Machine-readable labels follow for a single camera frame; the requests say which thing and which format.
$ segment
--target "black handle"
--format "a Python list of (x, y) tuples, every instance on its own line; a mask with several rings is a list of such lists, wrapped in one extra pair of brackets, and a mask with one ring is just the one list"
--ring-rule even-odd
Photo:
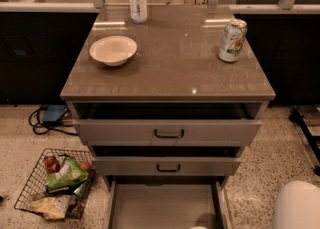
[(159, 135), (158, 134), (158, 130), (155, 129), (154, 130), (154, 135), (157, 137), (157, 138), (166, 138), (166, 139), (180, 139), (184, 136), (184, 130), (182, 129), (181, 132), (180, 132), (180, 135), (177, 135), (177, 136), (172, 136), (172, 135)]
[(176, 169), (160, 169), (160, 165), (157, 164), (157, 170), (159, 172), (179, 172), (181, 169), (181, 165), (178, 164)]

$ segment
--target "gray drawer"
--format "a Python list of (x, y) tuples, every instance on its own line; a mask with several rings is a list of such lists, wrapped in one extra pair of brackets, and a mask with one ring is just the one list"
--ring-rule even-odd
[(231, 176), (240, 158), (95, 157), (96, 170), (108, 176)]
[(87, 145), (246, 146), (259, 120), (75, 120)]
[(112, 182), (105, 229), (228, 228), (220, 185)]

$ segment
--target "bowl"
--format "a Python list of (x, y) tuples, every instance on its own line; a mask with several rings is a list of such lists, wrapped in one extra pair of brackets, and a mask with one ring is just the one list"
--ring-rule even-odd
[(124, 64), (137, 51), (137, 43), (125, 36), (109, 36), (96, 41), (90, 47), (93, 59), (108, 66)]

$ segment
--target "black basket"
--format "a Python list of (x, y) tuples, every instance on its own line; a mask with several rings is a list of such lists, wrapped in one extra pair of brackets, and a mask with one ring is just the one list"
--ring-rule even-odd
[[(47, 182), (47, 173), (46, 173), (46, 168), (45, 164), (43, 162), (44, 158), (48, 155), (54, 155), (54, 156), (59, 156), (59, 155), (68, 155), (76, 159), (78, 163), (81, 162), (89, 162), (91, 167), (92, 167), (92, 160), (91, 160), (91, 155), (90, 152), (86, 151), (74, 151), (74, 150), (63, 150), (63, 149), (45, 149), (39, 160), (37, 161), (37, 164), (35, 165), (27, 183), (23, 187), (22, 192), (20, 193), (20, 196), (18, 200), (16, 201), (16, 204), (14, 205), (15, 209), (31, 212), (37, 215), (40, 215), (37, 212), (32, 211), (31, 209), (31, 202), (35, 200), (39, 200), (43, 197), (50, 197), (50, 196), (56, 196), (57, 194), (49, 194), (47, 193), (47, 187), (46, 187), (46, 182)], [(73, 208), (72, 210), (68, 210), (66, 213), (65, 218), (75, 218), (75, 219), (80, 219), (82, 218), (86, 202), (88, 199), (88, 195), (90, 192), (90, 188), (93, 182), (95, 176), (95, 171), (91, 170), (89, 173), (89, 177), (84, 183), (84, 193), (80, 199), (77, 201), (77, 206)]]

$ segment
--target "terrazzo floor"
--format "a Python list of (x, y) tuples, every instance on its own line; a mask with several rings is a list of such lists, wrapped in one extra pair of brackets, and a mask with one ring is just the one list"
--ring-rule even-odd
[[(47, 222), (14, 209), (33, 167), (46, 148), (86, 150), (76, 136), (58, 132), (35, 135), (28, 124), (37, 105), (0, 105), (0, 228), (83, 228), (104, 226), (109, 192), (97, 176), (83, 218)], [(242, 163), (223, 191), (230, 229), (262, 229), (272, 221), (273, 205), (280, 188), (292, 180), (320, 186), (313, 174), (314, 157), (300, 129), (288, 120), (290, 107), (267, 108), (262, 127), (242, 155)]]

